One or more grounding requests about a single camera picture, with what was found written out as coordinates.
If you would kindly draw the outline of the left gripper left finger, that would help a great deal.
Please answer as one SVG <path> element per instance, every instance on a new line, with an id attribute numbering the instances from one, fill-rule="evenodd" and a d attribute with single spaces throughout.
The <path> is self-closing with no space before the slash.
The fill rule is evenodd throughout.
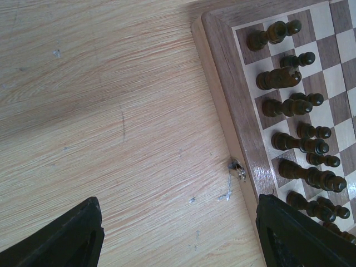
<path id="1" fill-rule="evenodd" d="M 105 233 L 98 198 L 89 197 L 1 252 L 1 266 L 97 266 Z"/>

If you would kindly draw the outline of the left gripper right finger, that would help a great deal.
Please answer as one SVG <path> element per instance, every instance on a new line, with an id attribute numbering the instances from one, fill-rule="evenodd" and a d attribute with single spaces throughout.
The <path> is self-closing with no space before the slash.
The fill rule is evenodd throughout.
<path id="1" fill-rule="evenodd" d="M 274 195 L 259 196 L 256 227 L 267 266 L 355 266 L 355 245 Z"/>

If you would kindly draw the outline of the wooden chess board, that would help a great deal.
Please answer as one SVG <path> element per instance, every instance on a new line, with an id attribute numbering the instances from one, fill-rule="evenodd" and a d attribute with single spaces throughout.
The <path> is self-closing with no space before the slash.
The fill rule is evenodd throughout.
<path id="1" fill-rule="evenodd" d="M 355 265 L 355 2 L 232 1 L 192 34 L 267 266 Z"/>

